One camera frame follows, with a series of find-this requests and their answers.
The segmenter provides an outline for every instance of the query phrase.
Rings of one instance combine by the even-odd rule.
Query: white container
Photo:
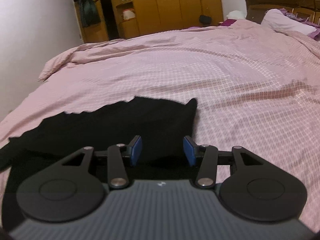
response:
[[[126,20],[129,20],[129,19],[132,19],[132,18],[135,18],[136,15],[135,13],[133,12],[133,9],[126,9],[126,10],[123,10],[123,19],[126,21]]]

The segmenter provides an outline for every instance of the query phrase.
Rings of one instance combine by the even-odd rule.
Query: bed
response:
[[[318,231],[320,45],[256,23],[279,6],[313,10],[316,17],[320,0],[312,1],[246,0],[247,19],[255,22],[72,48],[45,65],[44,83],[0,123],[0,147],[63,111],[92,112],[134,96],[181,103],[197,98],[194,140],[220,150],[242,145],[296,176],[308,190],[300,220]],[[9,172],[0,175],[1,197]],[[219,169],[217,182],[228,176]]]

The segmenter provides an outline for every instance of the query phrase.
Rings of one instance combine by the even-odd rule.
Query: black cloth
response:
[[[84,146],[106,150],[142,137],[143,150],[137,167],[126,168],[133,179],[195,179],[196,168],[188,165],[182,140],[192,135],[197,101],[186,105],[164,100],[135,97],[130,102],[104,106],[92,113],[60,113],[0,149],[0,170],[12,166],[4,194],[2,218],[10,231],[23,220],[15,193],[31,175]],[[107,182],[107,170],[96,164],[90,171]]]
[[[73,0],[78,2],[82,27],[100,23],[100,16],[94,0]]]

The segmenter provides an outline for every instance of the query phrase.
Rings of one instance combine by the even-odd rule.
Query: triangular cutout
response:
[[[261,162],[249,156],[247,153],[241,153],[241,158],[243,160],[244,165],[252,166],[252,165],[262,165]]]
[[[80,166],[84,157],[84,153],[80,153],[71,160],[68,160],[63,166]]]

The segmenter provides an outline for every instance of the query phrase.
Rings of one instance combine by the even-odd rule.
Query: silver screw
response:
[[[111,180],[111,185],[114,187],[121,187],[125,185],[127,181],[123,178],[114,178]]]
[[[210,178],[201,178],[198,180],[198,184],[202,187],[211,186],[213,184],[213,180]]]

